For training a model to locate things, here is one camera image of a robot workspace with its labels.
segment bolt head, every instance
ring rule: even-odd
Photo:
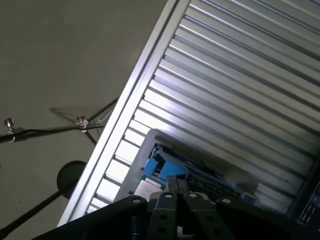
[[[197,194],[190,193],[190,194],[189,194],[189,197],[194,199],[194,198],[196,198],[196,197],[197,197]]]
[[[224,204],[230,204],[230,203],[231,203],[231,200],[225,198],[225,199],[222,200],[222,202],[223,202]]]

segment concrete floor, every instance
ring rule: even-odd
[[[166,0],[3,0],[0,2],[0,121],[23,128],[66,122],[51,107],[89,116],[117,97]],[[87,161],[80,132],[0,144],[0,228],[57,191],[60,168]],[[32,239],[54,228],[63,197],[13,232]]]

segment silver metal frame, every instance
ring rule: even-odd
[[[319,151],[320,28],[303,2],[169,0],[59,225],[113,201],[106,171],[130,167],[150,129],[250,173],[286,213]]]
[[[120,143],[120,138],[123,135],[123,131],[129,124],[130,118],[125,119],[120,118],[120,116],[131,116],[138,106],[141,95],[143,94],[150,79],[145,76],[146,74],[152,74],[151,72],[148,72],[148,66],[150,64],[156,64],[155,61],[152,61],[154,59],[152,51],[155,49],[155,45],[157,44],[162,29],[166,27],[168,19],[176,3],[177,0],[168,0],[166,5],[164,6],[163,11],[156,25],[154,26],[154,29],[151,32],[151,35],[132,71],[132,74],[130,75],[129,80],[125,85],[124,90],[113,110],[113,113],[106,127],[104,128],[96,147],[94,148],[94,151],[86,165],[86,168],[83,171],[83,174],[74,189],[72,197],[69,200],[67,207],[65,208],[63,215],[58,223],[58,227],[69,221],[82,217],[86,213],[93,195],[99,187],[102,176],[105,174],[105,171],[112,159],[111,155],[114,154],[116,148]],[[182,15],[185,12],[185,8],[189,4],[189,1],[186,0],[184,2],[179,2],[179,4],[185,5],[185,7],[178,8],[178,10],[181,12],[181,15],[180,18],[176,17],[176,23],[172,24],[173,28],[177,27],[178,21],[181,20]],[[168,36],[166,38],[166,44],[163,43],[161,46],[163,48],[163,51],[171,40],[170,38],[168,38]],[[113,138],[118,138],[118,140],[112,139],[111,142],[114,142],[115,144],[109,144],[107,146],[112,133],[115,133],[113,134]],[[99,159],[101,158],[105,158],[106,161],[99,161]]]

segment blue component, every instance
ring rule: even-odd
[[[158,181],[161,184],[166,184],[167,176],[169,175],[178,175],[178,174],[189,174],[188,169],[178,166],[170,161],[165,161],[163,168],[158,176]]]
[[[148,177],[152,176],[154,173],[156,167],[157,167],[158,161],[154,158],[149,158],[146,160],[144,165],[144,174]]]

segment tripod stand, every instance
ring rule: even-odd
[[[59,112],[58,108],[51,108],[50,111],[56,114],[58,117],[61,117],[73,123],[72,125],[66,126],[45,129],[24,129],[21,127],[16,128],[15,119],[13,117],[7,118],[4,121],[4,125],[7,127],[7,131],[5,132],[5,134],[0,135],[0,143],[15,143],[25,141],[30,138],[59,134],[72,130],[80,130],[95,145],[97,143],[97,140],[88,132],[88,130],[97,129],[97,133],[98,135],[100,135],[101,132],[99,132],[99,129],[104,128],[105,122],[108,121],[117,101],[118,98],[115,98],[113,101],[108,103],[106,106],[101,108],[89,118],[78,116],[76,118],[76,122],[74,122],[71,118],[66,117],[67,114]]]

